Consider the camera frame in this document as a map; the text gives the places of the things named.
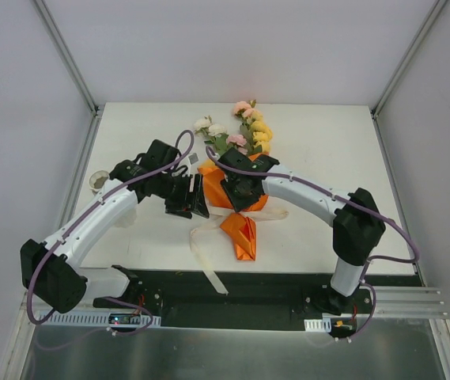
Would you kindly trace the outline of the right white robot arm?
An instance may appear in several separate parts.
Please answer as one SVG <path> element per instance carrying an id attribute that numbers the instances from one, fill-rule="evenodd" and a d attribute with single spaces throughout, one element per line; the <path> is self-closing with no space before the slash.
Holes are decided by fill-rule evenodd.
<path id="1" fill-rule="evenodd" d="M 337 255 L 329 285 L 312 296 L 315 308 L 336 316 L 356 302 L 365 262 L 377 247 L 386 226 L 371 213 L 378 212 L 370 192 L 335 193 L 297 177 L 279 160 L 261 154 L 251 160 L 232 148 L 219 157 L 225 173 L 221 181 L 235 211 L 243 211 L 261 196 L 279 198 L 316 216 L 332 228 L 332 248 Z"/>

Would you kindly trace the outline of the orange wrapping paper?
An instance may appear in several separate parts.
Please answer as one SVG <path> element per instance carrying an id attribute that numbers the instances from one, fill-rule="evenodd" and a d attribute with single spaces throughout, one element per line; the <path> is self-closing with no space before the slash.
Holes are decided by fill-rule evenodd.
<path id="1" fill-rule="evenodd" d="M 235 212 L 228 196 L 221 186 L 225 174 L 214 162 L 207 159 L 198 167 L 203 176 L 203 191 L 206 200 L 212 207 L 225 211 L 219 228 L 230 238 L 236 258 L 241 261 L 256 259 L 256 222 L 252 217 Z"/>

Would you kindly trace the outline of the cream printed ribbon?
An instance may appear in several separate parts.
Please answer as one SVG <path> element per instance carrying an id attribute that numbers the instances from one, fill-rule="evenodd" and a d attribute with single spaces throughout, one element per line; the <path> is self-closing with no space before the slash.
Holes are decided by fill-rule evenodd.
<path id="1" fill-rule="evenodd" d="M 232 213 L 232 209 L 210 206 L 210 219 L 201 226 L 194 228 L 189 234 L 189 247 L 196 262 L 200 265 L 203 274 L 214 290 L 220 295 L 228 295 L 229 292 L 214 271 L 208 256 L 198 247 L 195 236 L 200 233 L 217 230 Z M 266 222 L 286 219 L 289 212 L 280 207 L 265 207 L 261 211 L 243 211 L 240 214 L 244 217 L 249 217 L 256 222 Z"/>

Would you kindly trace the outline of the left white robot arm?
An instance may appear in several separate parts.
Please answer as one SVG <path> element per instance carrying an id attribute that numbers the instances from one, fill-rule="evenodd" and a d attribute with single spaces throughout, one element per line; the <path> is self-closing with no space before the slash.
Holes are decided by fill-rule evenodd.
<path id="1" fill-rule="evenodd" d="M 84 271 L 81 263 L 146 197 L 163 199 L 168 215 L 209 217 L 202 175 L 177 168 L 184 158 L 177 148 L 156 139 L 145 153 L 117 164 L 90 203 L 65 226 L 42 242 L 29 239 L 21 246 L 24 287 L 60 314 L 86 298 L 112 297 L 120 307 L 132 307 L 139 292 L 132 274 L 118 265 Z"/>

